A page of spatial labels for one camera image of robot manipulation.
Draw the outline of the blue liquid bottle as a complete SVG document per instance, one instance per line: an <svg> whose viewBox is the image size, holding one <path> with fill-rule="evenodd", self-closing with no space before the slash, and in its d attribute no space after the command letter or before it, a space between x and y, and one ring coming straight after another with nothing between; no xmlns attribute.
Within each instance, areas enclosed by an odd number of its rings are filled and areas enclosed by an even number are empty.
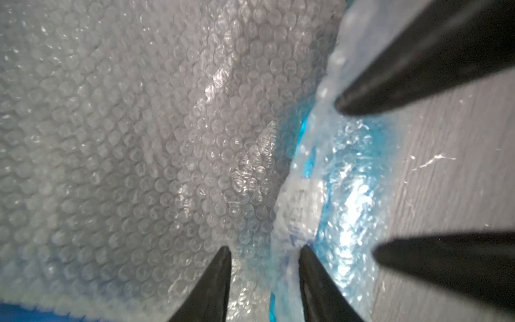
<svg viewBox="0 0 515 322"><path fill-rule="evenodd" d="M267 277L271 321L302 321L299 258L310 246L340 293L371 317L377 266L371 249L388 216L396 135L384 116L337 116L329 144L293 162L276 201Z"/></svg>

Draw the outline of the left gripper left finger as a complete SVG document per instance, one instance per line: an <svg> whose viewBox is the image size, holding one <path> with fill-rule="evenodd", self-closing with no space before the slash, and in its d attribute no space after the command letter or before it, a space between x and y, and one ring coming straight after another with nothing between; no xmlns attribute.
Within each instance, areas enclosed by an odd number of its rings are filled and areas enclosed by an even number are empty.
<svg viewBox="0 0 515 322"><path fill-rule="evenodd" d="M231 251L222 246L184 303L169 322L217 321L227 316L231 284Z"/></svg>

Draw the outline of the clear bubble wrap sheet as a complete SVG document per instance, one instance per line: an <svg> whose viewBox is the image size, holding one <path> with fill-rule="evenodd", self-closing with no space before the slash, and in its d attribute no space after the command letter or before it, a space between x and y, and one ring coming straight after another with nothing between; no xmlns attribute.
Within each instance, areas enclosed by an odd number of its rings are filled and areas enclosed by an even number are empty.
<svg viewBox="0 0 515 322"><path fill-rule="evenodd" d="M1 302L163 321L220 246L267 321L275 206L386 1L2 1Z"/></svg>

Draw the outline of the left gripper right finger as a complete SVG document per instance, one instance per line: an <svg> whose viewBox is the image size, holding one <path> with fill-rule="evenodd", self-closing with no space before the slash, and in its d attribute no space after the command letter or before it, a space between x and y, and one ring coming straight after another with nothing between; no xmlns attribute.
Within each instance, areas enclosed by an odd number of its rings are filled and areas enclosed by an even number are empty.
<svg viewBox="0 0 515 322"><path fill-rule="evenodd" d="M363 322L309 245L300 250L299 283L306 322Z"/></svg>

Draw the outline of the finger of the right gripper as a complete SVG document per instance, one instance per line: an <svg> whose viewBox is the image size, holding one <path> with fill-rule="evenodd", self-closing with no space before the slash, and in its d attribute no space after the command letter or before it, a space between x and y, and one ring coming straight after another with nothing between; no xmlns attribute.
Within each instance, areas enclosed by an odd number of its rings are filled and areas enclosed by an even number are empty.
<svg viewBox="0 0 515 322"><path fill-rule="evenodd" d="M386 268L514 311L513 231L397 238L372 254Z"/></svg>
<svg viewBox="0 0 515 322"><path fill-rule="evenodd" d="M432 1L338 96L371 115L514 66L513 1Z"/></svg>

